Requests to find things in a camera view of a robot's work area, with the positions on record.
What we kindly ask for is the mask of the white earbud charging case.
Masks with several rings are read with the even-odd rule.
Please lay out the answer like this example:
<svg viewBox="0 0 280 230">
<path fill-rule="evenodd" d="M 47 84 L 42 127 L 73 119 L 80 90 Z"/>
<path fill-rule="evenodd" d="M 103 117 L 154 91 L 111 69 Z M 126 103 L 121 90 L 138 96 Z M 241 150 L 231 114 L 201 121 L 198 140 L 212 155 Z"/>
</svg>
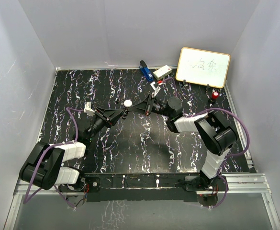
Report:
<svg viewBox="0 0 280 230">
<path fill-rule="evenodd" d="M 125 101 L 123 102 L 123 105 L 124 105 L 124 107 L 126 107 L 126 108 L 130 108 L 130 107 L 132 107 L 133 102 L 132 102 L 131 100 L 125 100 Z"/>
</svg>

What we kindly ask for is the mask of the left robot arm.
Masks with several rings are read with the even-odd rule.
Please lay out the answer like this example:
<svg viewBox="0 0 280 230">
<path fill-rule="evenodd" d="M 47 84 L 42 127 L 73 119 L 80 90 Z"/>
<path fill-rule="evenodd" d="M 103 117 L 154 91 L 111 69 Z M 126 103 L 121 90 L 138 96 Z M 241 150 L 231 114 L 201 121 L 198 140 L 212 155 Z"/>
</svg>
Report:
<svg viewBox="0 0 280 230">
<path fill-rule="evenodd" d="M 19 172 L 19 179 L 44 190 L 54 185 L 68 184 L 73 190 L 81 191 L 85 187 L 85 179 L 80 171 L 63 167 L 62 163 L 84 157 L 87 146 L 104 127 L 110 128 L 125 113 L 125 109 L 105 110 L 97 108 L 84 109 L 92 116 L 90 126 L 81 131 L 76 128 L 72 141 L 58 144 L 37 142 Z"/>
</svg>

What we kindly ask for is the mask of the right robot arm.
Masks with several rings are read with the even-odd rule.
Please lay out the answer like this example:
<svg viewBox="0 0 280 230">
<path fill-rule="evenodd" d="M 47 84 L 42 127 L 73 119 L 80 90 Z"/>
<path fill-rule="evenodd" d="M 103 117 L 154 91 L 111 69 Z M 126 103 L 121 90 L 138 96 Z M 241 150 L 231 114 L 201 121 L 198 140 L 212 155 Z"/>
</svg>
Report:
<svg viewBox="0 0 280 230">
<path fill-rule="evenodd" d="M 123 103 L 128 112 L 149 116 L 151 113 L 166 116 L 166 125 L 171 132 L 197 132 L 202 138 L 207 155 L 199 176 L 191 181 L 180 181 L 182 186 L 211 190 L 217 185 L 218 172 L 232 145 L 237 141 L 237 133 L 217 110 L 200 115 L 184 115 L 182 101 L 171 97 L 166 103 L 159 102 L 152 95 L 133 105 L 132 101 Z"/>
</svg>

